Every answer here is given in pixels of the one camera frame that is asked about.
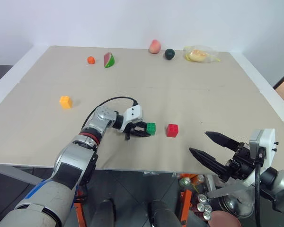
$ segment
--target small orange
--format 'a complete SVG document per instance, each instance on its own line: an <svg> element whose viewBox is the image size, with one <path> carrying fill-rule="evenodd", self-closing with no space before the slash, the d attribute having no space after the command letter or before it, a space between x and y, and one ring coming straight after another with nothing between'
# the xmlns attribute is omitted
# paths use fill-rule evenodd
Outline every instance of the small orange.
<svg viewBox="0 0 284 227"><path fill-rule="evenodd" d="M89 56L88 58L87 58L87 62L89 63L89 64L95 64L95 59L94 59L94 57L93 56Z"/></svg>

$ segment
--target lego block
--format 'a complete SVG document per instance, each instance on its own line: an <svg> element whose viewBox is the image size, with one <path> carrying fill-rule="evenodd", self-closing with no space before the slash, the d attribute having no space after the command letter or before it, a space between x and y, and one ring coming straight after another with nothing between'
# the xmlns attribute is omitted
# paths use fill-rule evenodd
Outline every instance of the lego block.
<svg viewBox="0 0 284 227"><path fill-rule="evenodd" d="M72 101L69 96L61 96L59 103L63 107L63 109L69 109L72 105Z"/></svg>
<svg viewBox="0 0 284 227"><path fill-rule="evenodd" d="M154 136L156 133L156 123L146 123L146 132Z"/></svg>
<svg viewBox="0 0 284 227"><path fill-rule="evenodd" d="M177 124L168 124L166 129L166 135L168 137L176 137L179 132Z"/></svg>

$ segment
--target green block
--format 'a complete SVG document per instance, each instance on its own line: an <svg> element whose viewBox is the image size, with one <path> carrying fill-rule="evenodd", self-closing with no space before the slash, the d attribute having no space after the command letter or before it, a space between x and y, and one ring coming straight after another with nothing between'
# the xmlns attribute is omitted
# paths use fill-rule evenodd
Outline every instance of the green block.
<svg viewBox="0 0 284 227"><path fill-rule="evenodd" d="M146 123L146 132L154 136L156 133L156 123Z"/></svg>

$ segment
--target red cube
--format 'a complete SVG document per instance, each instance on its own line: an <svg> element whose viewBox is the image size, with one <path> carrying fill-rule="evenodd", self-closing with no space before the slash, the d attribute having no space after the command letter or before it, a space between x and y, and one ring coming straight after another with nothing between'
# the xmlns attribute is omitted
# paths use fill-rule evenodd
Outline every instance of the red cube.
<svg viewBox="0 0 284 227"><path fill-rule="evenodd" d="M177 124L169 124L166 129L166 135L168 137L176 137L179 132Z"/></svg>

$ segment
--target plastic bag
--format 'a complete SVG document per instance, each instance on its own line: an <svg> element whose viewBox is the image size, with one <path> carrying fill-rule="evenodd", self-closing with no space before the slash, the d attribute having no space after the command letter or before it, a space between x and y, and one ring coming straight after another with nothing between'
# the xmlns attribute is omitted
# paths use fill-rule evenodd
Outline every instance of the plastic bag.
<svg viewBox="0 0 284 227"><path fill-rule="evenodd" d="M186 46L184 47L184 57L188 61L213 62L218 59L218 52L207 46Z"/></svg>

